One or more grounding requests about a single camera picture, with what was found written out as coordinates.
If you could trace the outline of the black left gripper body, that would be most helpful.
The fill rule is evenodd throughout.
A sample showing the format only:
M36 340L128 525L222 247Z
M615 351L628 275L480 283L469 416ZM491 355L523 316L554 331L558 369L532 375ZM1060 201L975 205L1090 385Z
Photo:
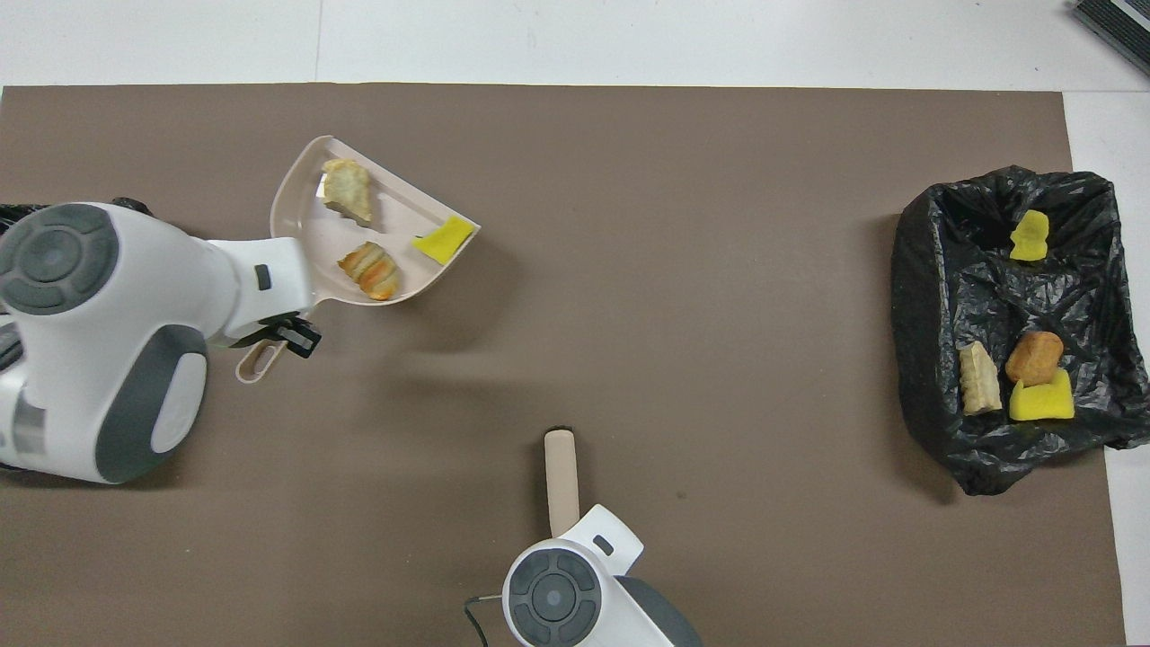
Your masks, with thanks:
M283 321L292 318L293 318L293 311L284 311L279 313L278 315L273 315L270 316L270 318L260 319L256 323L256 329L254 332L251 332L251 334L247 336L239 337L239 339L237 340L227 341L225 347L231 349L241 349L251 347L255 342L269 339L276 340L277 339L276 330L279 328L279 324L282 324Z

